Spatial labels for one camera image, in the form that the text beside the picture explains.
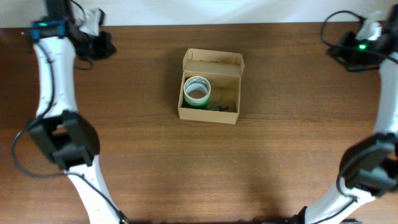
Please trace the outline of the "cardboard box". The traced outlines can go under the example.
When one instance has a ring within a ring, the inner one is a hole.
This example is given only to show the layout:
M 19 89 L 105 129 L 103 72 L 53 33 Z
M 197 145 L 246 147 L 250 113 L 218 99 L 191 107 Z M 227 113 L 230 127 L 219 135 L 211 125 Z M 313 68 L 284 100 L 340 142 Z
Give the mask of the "cardboard box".
M 236 124 L 240 112 L 243 55 L 188 49 L 183 58 L 178 115 L 180 119 Z M 228 111 L 207 108 L 228 106 Z

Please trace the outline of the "black white marker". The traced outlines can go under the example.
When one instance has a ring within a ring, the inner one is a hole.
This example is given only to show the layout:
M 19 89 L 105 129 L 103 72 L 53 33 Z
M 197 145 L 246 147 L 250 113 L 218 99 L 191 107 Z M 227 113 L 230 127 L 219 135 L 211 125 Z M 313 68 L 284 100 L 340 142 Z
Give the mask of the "black white marker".
M 228 111 L 229 107 L 228 106 L 216 106 L 212 108 L 207 108 L 209 111 Z

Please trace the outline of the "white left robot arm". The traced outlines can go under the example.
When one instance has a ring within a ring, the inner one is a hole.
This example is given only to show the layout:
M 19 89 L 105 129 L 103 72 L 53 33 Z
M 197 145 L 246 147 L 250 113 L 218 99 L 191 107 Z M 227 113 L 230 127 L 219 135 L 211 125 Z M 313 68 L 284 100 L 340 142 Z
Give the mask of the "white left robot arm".
M 111 34 L 102 31 L 106 14 L 83 9 L 77 2 L 48 0 L 46 16 L 32 22 L 30 36 L 39 64 L 40 98 L 36 117 L 26 131 L 75 186 L 90 223 L 129 223 L 113 202 L 99 163 L 100 140 L 95 128 L 78 112 L 75 99 L 75 60 L 93 63 L 116 53 Z

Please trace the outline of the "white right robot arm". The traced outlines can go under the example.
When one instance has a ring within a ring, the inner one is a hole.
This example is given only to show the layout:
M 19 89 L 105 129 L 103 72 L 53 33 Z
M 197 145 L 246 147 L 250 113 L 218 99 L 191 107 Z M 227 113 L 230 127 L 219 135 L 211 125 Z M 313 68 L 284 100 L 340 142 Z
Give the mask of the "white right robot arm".
M 384 22 L 378 12 L 352 16 L 358 18 L 358 31 L 332 44 L 324 37 L 325 20 L 320 40 L 347 71 L 378 70 L 381 92 L 373 133 L 344 153 L 332 188 L 284 223 L 349 223 L 348 216 L 359 207 L 397 191 L 397 5 Z

